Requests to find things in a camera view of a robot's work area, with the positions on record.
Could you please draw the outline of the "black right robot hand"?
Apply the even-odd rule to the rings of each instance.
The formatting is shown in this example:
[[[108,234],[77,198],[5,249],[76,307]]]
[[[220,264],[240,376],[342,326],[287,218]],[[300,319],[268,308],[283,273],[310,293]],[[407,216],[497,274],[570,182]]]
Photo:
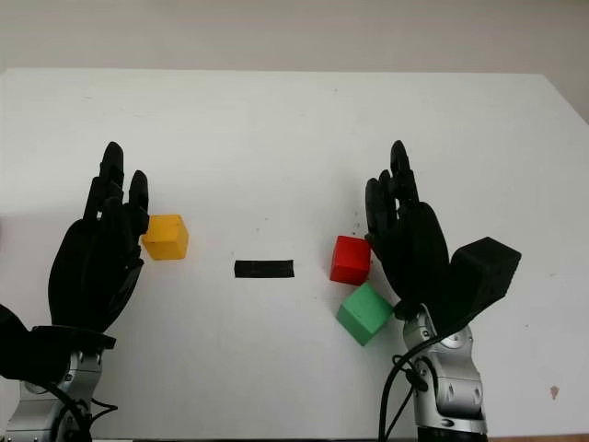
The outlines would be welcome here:
[[[405,146],[395,141],[390,168],[365,186],[365,239],[381,262],[407,320],[429,304],[447,277],[448,250],[432,207],[421,200]]]

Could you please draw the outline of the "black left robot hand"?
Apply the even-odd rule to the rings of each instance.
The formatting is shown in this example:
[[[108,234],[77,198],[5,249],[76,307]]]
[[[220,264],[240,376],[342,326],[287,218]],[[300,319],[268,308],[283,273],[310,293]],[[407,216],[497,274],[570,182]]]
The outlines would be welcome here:
[[[105,332],[127,305],[144,265],[148,181],[137,170],[123,190],[123,150],[110,142],[91,181],[83,216],[66,231],[52,264],[52,324]]]

